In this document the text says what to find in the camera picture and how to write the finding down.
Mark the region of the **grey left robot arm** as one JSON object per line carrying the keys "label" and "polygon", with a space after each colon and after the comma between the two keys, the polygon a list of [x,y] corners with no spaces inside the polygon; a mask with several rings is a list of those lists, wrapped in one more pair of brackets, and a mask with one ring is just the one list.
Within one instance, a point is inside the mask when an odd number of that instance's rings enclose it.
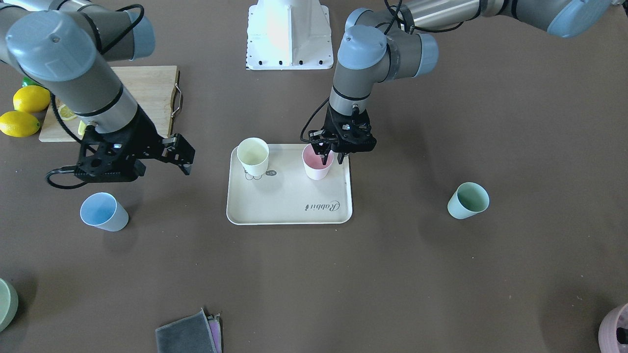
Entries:
{"label": "grey left robot arm", "polygon": [[435,33],[478,17],[507,16],[554,36],[589,29],[609,0],[400,0],[380,12],[361,7],[347,18],[324,125],[302,137],[323,165],[330,155],[374,149],[367,103],[375,83],[430,73],[438,62]]}

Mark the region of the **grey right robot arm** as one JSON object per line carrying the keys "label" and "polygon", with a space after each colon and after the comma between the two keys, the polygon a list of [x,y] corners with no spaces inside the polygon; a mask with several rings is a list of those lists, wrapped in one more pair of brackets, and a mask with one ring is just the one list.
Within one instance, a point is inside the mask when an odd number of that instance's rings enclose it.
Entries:
{"label": "grey right robot arm", "polygon": [[88,183],[131,182],[143,159],[190,174],[195,150],[180,134],[164,138],[109,63],[150,56],[156,40],[144,7],[112,11],[89,0],[1,2],[1,61],[48,89],[86,124],[75,165],[51,170]]}

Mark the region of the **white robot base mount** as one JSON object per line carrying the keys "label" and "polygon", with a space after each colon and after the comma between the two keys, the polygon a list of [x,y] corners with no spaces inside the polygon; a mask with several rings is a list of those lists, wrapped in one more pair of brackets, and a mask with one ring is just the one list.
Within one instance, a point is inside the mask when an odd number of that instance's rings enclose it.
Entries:
{"label": "white robot base mount", "polygon": [[248,9],[249,70],[326,70],[334,65],[329,9],[318,0],[259,0]]}

